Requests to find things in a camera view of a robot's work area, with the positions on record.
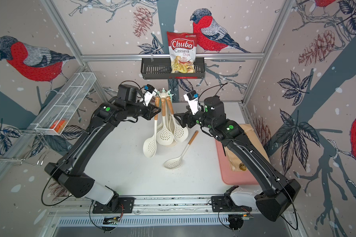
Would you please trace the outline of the cream utensil rack stand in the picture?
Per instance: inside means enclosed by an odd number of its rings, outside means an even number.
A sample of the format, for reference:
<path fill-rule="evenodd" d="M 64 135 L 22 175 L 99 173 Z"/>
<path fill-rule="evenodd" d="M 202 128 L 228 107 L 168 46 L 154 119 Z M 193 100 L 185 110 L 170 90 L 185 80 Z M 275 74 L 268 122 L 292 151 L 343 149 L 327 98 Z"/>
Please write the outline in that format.
<path fill-rule="evenodd" d="M 165 90 L 164 88 L 159 89 L 157 91 L 157 94 L 161 97 L 165 99 L 165 119 L 166 119 L 166 126 L 169 127 L 170 126 L 170 122 L 171 122 L 171 113 L 170 113 L 170 109 L 168 106 L 168 98 L 172 99 L 173 98 L 173 94 L 171 92 L 171 90 Z"/>

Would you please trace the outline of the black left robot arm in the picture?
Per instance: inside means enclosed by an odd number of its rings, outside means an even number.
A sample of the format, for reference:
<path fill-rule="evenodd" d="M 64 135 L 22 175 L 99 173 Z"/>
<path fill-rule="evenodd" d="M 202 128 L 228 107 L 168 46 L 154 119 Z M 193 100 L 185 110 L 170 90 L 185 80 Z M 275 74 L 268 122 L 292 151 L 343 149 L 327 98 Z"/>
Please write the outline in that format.
<path fill-rule="evenodd" d="M 93 113 L 85 133 L 57 162 L 48 163 L 45 172 L 74 197 L 89 198 L 110 212 L 119 209 L 119 195 L 84 173 L 85 168 L 104 139 L 121 123 L 136 123 L 138 118 L 151 120 L 161 109 L 151 104 L 156 95 L 152 85 L 144 88 L 121 84 L 118 93 L 102 103 Z"/>

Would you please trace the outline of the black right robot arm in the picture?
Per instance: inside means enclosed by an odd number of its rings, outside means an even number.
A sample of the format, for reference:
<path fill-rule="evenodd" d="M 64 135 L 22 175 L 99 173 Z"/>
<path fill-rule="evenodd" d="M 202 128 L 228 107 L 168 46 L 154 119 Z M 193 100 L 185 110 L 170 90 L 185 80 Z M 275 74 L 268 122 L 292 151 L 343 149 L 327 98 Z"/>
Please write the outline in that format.
<path fill-rule="evenodd" d="M 226 118 L 224 104 L 215 95 L 199 104 L 195 91 L 184 95 L 188 102 L 187 112 L 175 114 L 182 127 L 199 125 L 206 133 L 233 152 L 247 167 L 262 188 L 255 196 L 257 209 L 270 221 L 275 222 L 291 205 L 299 193 L 300 184 L 279 173 L 257 150 L 244 129 L 237 122 Z"/>

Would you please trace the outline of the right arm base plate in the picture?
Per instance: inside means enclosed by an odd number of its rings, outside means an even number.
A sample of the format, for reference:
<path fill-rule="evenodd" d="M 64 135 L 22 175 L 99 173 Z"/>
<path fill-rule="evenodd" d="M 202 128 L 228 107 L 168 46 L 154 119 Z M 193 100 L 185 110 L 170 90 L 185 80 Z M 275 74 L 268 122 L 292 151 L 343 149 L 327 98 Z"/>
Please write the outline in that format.
<path fill-rule="evenodd" d="M 230 198 L 225 196 L 211 196 L 211 208 L 213 212 L 243 212 L 241 206 L 235 205 Z"/>

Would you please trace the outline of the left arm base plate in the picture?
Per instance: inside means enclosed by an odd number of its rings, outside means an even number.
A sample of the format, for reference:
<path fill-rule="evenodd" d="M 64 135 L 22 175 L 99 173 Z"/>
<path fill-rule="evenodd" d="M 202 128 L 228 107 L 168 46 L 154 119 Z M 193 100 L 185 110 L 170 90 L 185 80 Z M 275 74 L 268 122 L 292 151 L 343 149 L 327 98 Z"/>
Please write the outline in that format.
<path fill-rule="evenodd" d="M 108 204 L 94 202 L 93 214 L 132 213 L 135 197 L 117 197 Z"/>

